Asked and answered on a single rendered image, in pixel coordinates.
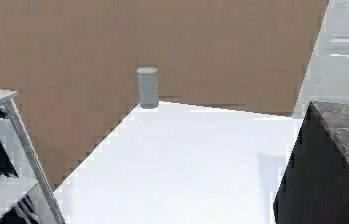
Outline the white trash bin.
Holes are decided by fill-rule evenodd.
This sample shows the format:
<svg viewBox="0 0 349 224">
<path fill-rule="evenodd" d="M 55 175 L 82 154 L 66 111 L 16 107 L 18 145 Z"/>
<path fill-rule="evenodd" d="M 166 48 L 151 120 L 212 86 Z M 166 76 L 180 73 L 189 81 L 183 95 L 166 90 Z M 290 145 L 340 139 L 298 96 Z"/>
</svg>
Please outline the white trash bin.
<svg viewBox="0 0 349 224">
<path fill-rule="evenodd" d="M 137 69 L 140 106 L 144 109 L 156 108 L 159 104 L 157 71 L 155 67 Z"/>
</svg>

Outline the white shelf unit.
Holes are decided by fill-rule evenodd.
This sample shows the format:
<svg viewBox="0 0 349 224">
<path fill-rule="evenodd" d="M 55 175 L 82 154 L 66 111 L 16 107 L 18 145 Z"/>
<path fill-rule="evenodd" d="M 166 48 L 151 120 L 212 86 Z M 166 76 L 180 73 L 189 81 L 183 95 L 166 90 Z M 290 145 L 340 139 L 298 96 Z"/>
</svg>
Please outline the white shelf unit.
<svg viewBox="0 0 349 224">
<path fill-rule="evenodd" d="M 14 102 L 0 89 L 0 224 L 66 224 Z"/>
</svg>

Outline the black counter with marble top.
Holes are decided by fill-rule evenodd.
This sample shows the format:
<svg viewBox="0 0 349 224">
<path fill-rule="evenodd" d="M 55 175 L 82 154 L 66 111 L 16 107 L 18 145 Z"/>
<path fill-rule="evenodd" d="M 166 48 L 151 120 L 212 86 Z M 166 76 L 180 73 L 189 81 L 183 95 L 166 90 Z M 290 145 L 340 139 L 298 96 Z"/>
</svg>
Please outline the black counter with marble top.
<svg viewBox="0 0 349 224">
<path fill-rule="evenodd" d="M 349 104 L 309 103 L 273 211 L 275 224 L 349 224 Z"/>
</svg>

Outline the white room door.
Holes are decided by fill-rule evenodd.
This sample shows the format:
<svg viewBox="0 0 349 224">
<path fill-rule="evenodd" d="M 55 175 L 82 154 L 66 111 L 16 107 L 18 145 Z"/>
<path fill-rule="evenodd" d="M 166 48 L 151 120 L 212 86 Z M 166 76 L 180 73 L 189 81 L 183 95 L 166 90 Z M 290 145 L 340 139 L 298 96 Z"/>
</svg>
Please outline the white room door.
<svg viewBox="0 0 349 224">
<path fill-rule="evenodd" d="M 349 104 L 349 0 L 329 0 L 292 116 L 311 101 Z"/>
</svg>

